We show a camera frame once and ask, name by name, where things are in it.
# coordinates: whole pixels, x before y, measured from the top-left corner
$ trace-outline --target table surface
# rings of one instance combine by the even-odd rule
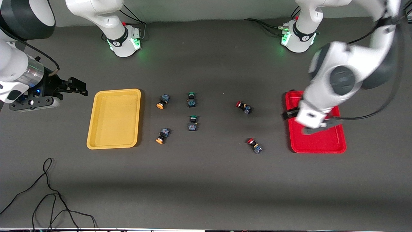
[[[31,43],[60,64],[61,78],[86,82],[89,96],[65,94],[60,107],[27,113],[5,105],[0,208],[53,157],[52,187],[72,210],[94,215],[100,227],[411,231],[412,66],[404,67],[398,95],[386,110],[344,123],[344,154],[291,152],[280,116],[282,94],[309,84],[317,49],[356,39],[370,27],[368,18],[325,19],[314,45],[294,54],[249,21],[153,23],[142,50],[128,58],[116,57],[95,26],[56,28],[51,38]],[[411,54],[410,38],[406,43]],[[405,63],[411,63],[409,55]],[[94,95],[128,88],[144,94],[138,146],[89,150]],[[374,111],[390,89],[388,83],[360,91],[341,105],[341,114]],[[195,108],[186,106],[188,92],[197,93]],[[171,100],[159,110],[163,93]],[[239,100],[255,111],[242,113],[235,107]],[[193,114],[200,116],[199,130],[189,132]],[[173,133],[159,145],[155,139],[163,127]],[[244,143],[248,137],[263,146],[260,155]],[[0,216],[1,227],[30,227],[46,193],[42,180]],[[48,225],[51,203],[39,208],[41,226]],[[92,227],[90,218],[75,220]],[[56,225],[73,227],[67,214]]]

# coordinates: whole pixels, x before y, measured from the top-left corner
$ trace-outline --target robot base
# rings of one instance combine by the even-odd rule
[[[133,53],[140,49],[140,31],[139,28],[134,28],[130,25],[126,25],[125,28],[129,31],[128,38],[123,42],[120,47],[113,46],[109,41],[110,49],[118,57],[129,57]]]
[[[287,23],[284,23],[283,26],[289,26],[289,28],[293,27],[293,24],[296,20],[290,20]],[[313,41],[316,37],[316,33],[312,38],[309,38],[307,41],[300,41],[299,37],[293,32],[293,30],[289,30],[286,34],[283,35],[281,44],[287,47],[290,51],[301,53],[308,50],[308,48],[313,44]]]

